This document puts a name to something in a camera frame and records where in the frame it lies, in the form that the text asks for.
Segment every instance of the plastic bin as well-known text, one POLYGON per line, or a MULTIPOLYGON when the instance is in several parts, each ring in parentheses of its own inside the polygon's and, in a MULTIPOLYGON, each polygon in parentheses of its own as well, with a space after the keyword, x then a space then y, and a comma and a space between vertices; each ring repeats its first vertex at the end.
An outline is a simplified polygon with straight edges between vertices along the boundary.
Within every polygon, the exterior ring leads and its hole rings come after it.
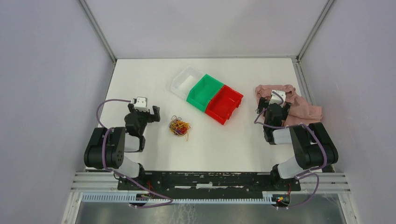
POLYGON ((224 85, 209 102, 205 113, 223 125, 239 107, 242 98, 242 94, 224 85))
POLYGON ((187 97, 187 102, 198 108, 200 111, 205 112, 211 99, 219 92, 224 86, 215 78, 204 75, 202 79, 190 90, 187 97))
POLYGON ((203 76, 203 72, 189 66, 172 80, 170 91, 180 98, 187 100, 190 90, 202 79, 203 76))

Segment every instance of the tabletop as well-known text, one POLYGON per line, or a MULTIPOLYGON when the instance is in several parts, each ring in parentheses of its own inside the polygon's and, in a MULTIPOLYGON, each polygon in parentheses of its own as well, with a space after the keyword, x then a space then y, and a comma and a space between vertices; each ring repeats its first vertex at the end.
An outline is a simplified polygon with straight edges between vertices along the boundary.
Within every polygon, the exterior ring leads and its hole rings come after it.
MULTIPOLYGON (((301 95, 289 58, 120 59, 106 99, 147 97, 149 108, 160 107, 161 121, 146 127, 143 152, 125 153, 145 170, 269 172, 294 153, 292 145, 268 144, 262 126, 253 124, 257 117, 254 90, 260 84, 291 84, 301 95), (169 91, 173 77, 187 66, 243 95, 224 125, 169 91), (173 115, 191 124, 188 141, 169 131, 173 115)), ((108 102, 100 120, 108 128, 124 126, 128 113, 127 103, 108 102)))

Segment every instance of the towel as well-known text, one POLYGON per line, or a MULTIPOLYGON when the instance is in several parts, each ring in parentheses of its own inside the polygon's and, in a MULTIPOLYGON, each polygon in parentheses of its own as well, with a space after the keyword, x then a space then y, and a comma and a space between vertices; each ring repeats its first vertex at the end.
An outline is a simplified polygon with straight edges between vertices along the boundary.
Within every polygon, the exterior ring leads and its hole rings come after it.
POLYGON ((291 103, 289 115, 283 126, 298 125, 304 123, 320 122, 322 119, 322 107, 312 106, 303 97, 297 95, 296 88, 292 85, 259 85, 255 89, 257 103, 260 97, 271 99, 273 90, 280 90, 286 92, 286 102, 291 103))

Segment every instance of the gray wall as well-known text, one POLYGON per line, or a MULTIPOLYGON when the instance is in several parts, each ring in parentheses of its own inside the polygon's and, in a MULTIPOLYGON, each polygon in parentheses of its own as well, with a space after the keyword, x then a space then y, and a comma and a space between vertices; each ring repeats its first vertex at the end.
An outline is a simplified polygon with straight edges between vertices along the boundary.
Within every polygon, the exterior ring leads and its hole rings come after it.
POLYGON ((395 223, 396 1, 338 0, 303 58, 364 224, 395 223))
POLYGON ((87 0, 117 58, 297 55, 326 0, 87 0))
POLYGON ((111 72, 78 1, 0 1, 0 223, 60 222, 111 72))

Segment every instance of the folded fabric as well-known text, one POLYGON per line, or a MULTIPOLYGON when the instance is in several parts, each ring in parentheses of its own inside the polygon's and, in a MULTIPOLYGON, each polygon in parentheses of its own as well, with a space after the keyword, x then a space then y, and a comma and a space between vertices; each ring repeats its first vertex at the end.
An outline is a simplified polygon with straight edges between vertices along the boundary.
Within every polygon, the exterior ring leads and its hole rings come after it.
POLYGON ((291 103, 289 115, 283 126, 298 125, 304 123, 320 122, 322 119, 322 107, 312 106, 303 97, 297 95, 296 88, 292 85, 259 85, 255 89, 257 103, 260 97, 271 99, 273 90, 280 90, 286 92, 286 102, 291 103))

